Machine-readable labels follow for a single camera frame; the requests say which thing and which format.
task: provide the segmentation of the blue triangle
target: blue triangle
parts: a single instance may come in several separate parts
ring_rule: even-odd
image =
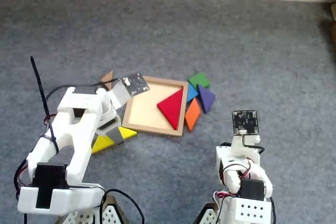
[[[197,89],[201,97],[203,112],[206,114],[215,101],[215,94],[199,84],[197,85]]]
[[[188,94],[187,94],[187,102],[190,102],[196,96],[198,96],[198,93],[197,93],[196,89],[189,83]]]

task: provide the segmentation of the gray carpet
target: gray carpet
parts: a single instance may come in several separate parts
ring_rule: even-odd
[[[130,194],[147,223],[192,223],[222,189],[215,146],[233,136],[230,112],[257,109],[261,164],[277,223],[334,223],[336,67],[331,16],[317,3],[266,0],[0,0],[1,223],[21,223],[13,174],[44,130],[29,56],[46,91],[146,75],[203,71],[216,102],[182,138],[140,133],[91,158],[86,182]],[[63,92],[51,97],[54,111]],[[70,160],[71,151],[55,158]],[[131,223],[140,218],[118,197]],[[28,216],[28,223],[54,218]]]

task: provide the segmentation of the brown triangle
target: brown triangle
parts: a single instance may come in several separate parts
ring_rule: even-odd
[[[102,82],[105,81],[110,81],[113,78],[113,71],[109,72],[107,75],[105,75],[103,78],[101,78]],[[112,82],[106,83],[104,84],[106,88],[108,88],[108,90],[112,89]]]

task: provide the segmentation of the tan wooden board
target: tan wooden board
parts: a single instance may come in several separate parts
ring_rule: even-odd
[[[107,75],[105,75],[103,78],[101,78],[102,82],[105,81],[110,81],[113,78],[113,71],[109,72]],[[112,89],[112,82],[106,83],[104,84],[106,88],[108,88],[108,90]]]
[[[149,76],[144,76],[144,79],[150,90],[128,101],[122,126],[138,131],[182,136],[188,83]],[[174,130],[157,107],[157,104],[182,88],[179,125],[177,130]]]

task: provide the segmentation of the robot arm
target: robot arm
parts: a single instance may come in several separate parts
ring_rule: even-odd
[[[61,216],[99,206],[104,194],[102,187],[82,183],[91,156],[91,142],[95,133],[106,135],[120,126],[116,108],[136,94],[139,92],[130,95],[121,82],[111,91],[100,88],[95,94],[76,93],[75,87],[68,88],[58,106],[52,129],[59,150],[73,146],[72,159],[69,165],[48,163],[57,154],[49,139],[49,129],[27,156],[32,185],[20,188],[18,210]]]
[[[216,191],[217,206],[203,208],[195,223],[214,220],[219,224],[270,224],[273,186],[260,167],[260,142],[256,111],[233,112],[232,143],[216,147],[216,168],[228,191]]]

